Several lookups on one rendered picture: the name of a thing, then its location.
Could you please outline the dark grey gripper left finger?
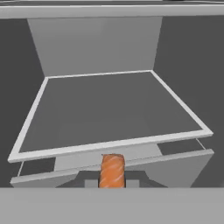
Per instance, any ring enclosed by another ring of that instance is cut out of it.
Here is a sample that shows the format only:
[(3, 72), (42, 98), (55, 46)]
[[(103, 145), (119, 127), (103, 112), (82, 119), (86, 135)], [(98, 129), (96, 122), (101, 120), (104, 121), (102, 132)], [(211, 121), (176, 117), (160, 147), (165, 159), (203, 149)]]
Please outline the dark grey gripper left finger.
[(74, 179), (59, 185), (59, 188), (97, 188), (99, 177), (98, 171), (80, 171)]

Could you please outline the white framed glass fridge shelf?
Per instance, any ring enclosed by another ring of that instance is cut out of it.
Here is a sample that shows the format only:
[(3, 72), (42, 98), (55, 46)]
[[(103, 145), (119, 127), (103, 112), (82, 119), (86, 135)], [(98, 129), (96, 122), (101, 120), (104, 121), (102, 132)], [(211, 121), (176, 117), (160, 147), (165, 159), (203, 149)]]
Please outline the white framed glass fridge shelf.
[(212, 135), (152, 70), (49, 76), (8, 160), (16, 163)]
[(0, 18), (222, 16), (224, 1), (0, 1)]

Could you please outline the grey fridge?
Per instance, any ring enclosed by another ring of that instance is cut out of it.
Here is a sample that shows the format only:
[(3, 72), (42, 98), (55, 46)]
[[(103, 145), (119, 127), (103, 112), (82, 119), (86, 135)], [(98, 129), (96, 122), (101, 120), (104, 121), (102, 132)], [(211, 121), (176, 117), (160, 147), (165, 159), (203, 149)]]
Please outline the grey fridge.
[[(44, 78), (140, 70), (154, 71), (214, 135), (208, 119), (222, 99), (224, 15), (0, 18), (0, 74), (14, 94), (1, 103), (17, 131), (11, 150)], [(211, 138), (195, 139), (213, 150)], [(12, 186), (25, 161), (7, 161)]]

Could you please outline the grey fridge drawer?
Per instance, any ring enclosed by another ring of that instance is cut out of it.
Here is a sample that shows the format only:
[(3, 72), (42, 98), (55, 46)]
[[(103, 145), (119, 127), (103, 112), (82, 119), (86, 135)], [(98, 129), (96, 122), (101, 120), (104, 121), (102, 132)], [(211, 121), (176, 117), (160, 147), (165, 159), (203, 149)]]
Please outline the grey fridge drawer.
[(80, 171), (101, 169), (104, 154), (124, 155), (125, 170), (134, 177), (145, 173), (167, 187), (190, 187), (214, 154), (197, 139), (172, 143), (145, 143), (108, 150), (75, 153), (25, 161), (12, 178), (14, 187), (57, 187), (76, 178)]

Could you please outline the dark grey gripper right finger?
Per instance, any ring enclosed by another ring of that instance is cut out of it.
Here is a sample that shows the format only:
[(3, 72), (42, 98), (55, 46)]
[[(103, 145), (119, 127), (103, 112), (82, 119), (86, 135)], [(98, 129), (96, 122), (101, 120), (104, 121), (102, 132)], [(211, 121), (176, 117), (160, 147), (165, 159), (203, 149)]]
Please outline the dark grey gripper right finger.
[(145, 171), (126, 171), (125, 181), (127, 188), (157, 188), (164, 185), (149, 179)]

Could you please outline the orange salmon sushi piece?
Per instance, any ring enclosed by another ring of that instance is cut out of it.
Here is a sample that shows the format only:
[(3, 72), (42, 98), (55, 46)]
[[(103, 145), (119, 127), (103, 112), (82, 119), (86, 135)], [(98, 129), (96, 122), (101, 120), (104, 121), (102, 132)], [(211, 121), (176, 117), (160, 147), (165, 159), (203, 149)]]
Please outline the orange salmon sushi piece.
[(100, 171), (100, 188), (124, 188), (125, 160), (122, 154), (104, 154)]

